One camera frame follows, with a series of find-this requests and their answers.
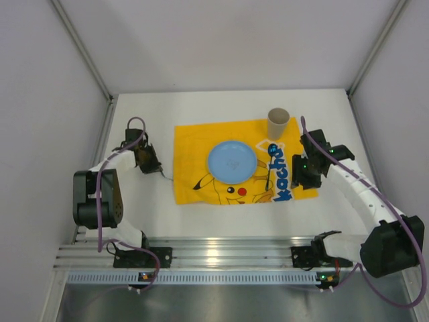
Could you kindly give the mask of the blue metallic fork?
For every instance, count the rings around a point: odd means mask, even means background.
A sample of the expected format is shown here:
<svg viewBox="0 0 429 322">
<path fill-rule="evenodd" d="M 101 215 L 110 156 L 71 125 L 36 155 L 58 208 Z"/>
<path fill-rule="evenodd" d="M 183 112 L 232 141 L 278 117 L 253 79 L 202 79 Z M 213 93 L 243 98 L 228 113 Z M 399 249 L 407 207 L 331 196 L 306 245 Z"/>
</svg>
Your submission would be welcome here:
<svg viewBox="0 0 429 322">
<path fill-rule="evenodd" d="M 170 178 L 170 177 L 168 177 L 168 176 L 166 176 L 165 174 L 164 174 L 164 172 L 161 172 L 161 175 L 165 178 L 165 179 L 167 179 L 167 180 L 170 180 L 170 181 L 174 181 L 174 179 L 173 178 Z"/>
</svg>

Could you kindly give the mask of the yellow Pikachu cloth placemat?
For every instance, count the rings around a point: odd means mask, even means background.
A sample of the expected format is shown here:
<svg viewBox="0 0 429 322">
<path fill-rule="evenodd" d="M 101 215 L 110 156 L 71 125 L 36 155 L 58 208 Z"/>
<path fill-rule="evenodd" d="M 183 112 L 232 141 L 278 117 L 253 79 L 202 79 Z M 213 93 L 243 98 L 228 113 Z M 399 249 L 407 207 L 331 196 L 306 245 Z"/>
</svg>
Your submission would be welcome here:
<svg viewBox="0 0 429 322">
<path fill-rule="evenodd" d="M 210 174 L 208 153 L 219 143 L 237 140 L 251 146 L 257 156 L 257 170 L 241 184 L 227 185 Z M 269 190 L 265 190 L 271 140 L 267 138 L 267 120 L 233 121 L 183 125 L 174 134 L 174 194 L 179 205 L 245 205 L 316 198 L 315 189 L 291 188 L 292 156 L 302 154 L 300 128 L 291 118 L 271 164 Z"/>
</svg>

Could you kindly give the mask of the beige plastic cup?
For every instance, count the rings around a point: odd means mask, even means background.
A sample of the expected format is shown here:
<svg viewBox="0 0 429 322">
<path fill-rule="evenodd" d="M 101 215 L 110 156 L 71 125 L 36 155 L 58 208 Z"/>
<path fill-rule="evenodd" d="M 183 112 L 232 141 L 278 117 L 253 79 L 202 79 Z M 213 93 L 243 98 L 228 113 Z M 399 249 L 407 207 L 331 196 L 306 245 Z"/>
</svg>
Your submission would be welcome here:
<svg viewBox="0 0 429 322">
<path fill-rule="evenodd" d="M 286 130 L 290 114 L 280 107 L 273 108 L 267 115 L 267 136 L 270 140 L 279 140 Z"/>
</svg>

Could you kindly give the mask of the light blue plate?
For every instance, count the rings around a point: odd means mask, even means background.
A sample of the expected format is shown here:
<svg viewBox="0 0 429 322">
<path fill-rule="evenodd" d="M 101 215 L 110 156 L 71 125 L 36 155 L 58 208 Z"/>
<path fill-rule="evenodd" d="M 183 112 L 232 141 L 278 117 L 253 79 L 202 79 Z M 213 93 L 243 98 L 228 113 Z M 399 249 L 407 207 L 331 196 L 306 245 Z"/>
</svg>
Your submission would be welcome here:
<svg viewBox="0 0 429 322">
<path fill-rule="evenodd" d="M 208 171 L 225 184 L 241 184 L 257 170 L 257 156 L 244 142 L 227 140 L 217 144 L 207 158 Z"/>
</svg>

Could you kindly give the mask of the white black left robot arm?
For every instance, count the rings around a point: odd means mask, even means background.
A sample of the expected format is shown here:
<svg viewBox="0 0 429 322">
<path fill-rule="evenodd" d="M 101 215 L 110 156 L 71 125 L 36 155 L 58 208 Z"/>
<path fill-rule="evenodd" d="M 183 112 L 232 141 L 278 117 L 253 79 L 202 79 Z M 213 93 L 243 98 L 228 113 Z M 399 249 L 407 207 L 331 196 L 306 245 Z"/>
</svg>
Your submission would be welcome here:
<svg viewBox="0 0 429 322">
<path fill-rule="evenodd" d="M 98 251 L 109 242 L 125 249 L 149 248 L 144 232 L 124 219 L 119 179 L 136 168 L 150 174 L 160 171 L 161 163 L 145 130 L 126 129 L 125 141 L 103 161 L 74 173 L 73 220 L 78 226 L 96 231 Z"/>
</svg>

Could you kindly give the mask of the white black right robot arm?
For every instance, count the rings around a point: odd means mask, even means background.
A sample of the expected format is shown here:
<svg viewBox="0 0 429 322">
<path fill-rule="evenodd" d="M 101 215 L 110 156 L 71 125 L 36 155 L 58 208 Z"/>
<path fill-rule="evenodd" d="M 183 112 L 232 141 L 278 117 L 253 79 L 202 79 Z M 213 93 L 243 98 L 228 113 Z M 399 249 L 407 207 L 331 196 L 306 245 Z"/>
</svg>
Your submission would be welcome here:
<svg viewBox="0 0 429 322">
<path fill-rule="evenodd" d="M 360 263 L 375 278 L 417 266 L 424 241 L 424 224 L 407 217 L 379 197 L 354 154 L 344 145 L 331 146 L 321 129 L 302 135 L 304 155 L 292 157 L 292 187 L 317 189 L 325 178 L 342 192 L 356 210 L 367 234 L 328 231 L 311 242 L 318 257 L 328 262 L 342 258 Z"/>
</svg>

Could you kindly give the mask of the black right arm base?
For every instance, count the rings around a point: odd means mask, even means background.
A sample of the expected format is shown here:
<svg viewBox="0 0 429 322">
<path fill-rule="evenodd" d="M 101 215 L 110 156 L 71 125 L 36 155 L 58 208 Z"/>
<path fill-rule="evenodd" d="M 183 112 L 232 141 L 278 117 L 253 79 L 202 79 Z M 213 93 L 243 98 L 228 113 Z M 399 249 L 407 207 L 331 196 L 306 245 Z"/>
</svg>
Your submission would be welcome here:
<svg viewBox="0 0 429 322">
<path fill-rule="evenodd" d="M 309 271 L 313 268 L 335 268 L 339 266 L 349 268 L 353 263 L 344 258 L 334 258 L 326 253 L 323 241 L 326 237 L 338 234 L 340 231 L 328 231 L 321 233 L 310 241 L 309 246 L 292 246 L 292 264 L 294 268 L 300 268 Z"/>
</svg>

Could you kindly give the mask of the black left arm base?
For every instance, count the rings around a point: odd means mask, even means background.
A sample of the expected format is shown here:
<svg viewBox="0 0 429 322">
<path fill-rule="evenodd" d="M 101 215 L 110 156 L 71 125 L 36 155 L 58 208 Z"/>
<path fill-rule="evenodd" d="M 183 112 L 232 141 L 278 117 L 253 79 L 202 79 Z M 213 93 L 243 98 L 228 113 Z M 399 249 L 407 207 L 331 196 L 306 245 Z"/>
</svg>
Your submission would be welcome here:
<svg viewBox="0 0 429 322">
<path fill-rule="evenodd" d="M 114 268 L 170 268 L 173 258 L 173 249 L 170 247 L 149 248 L 149 251 L 158 257 L 160 265 L 157 265 L 156 259 L 150 254 L 137 250 L 121 250 L 112 242 L 107 244 L 106 251 L 114 257 Z"/>
</svg>

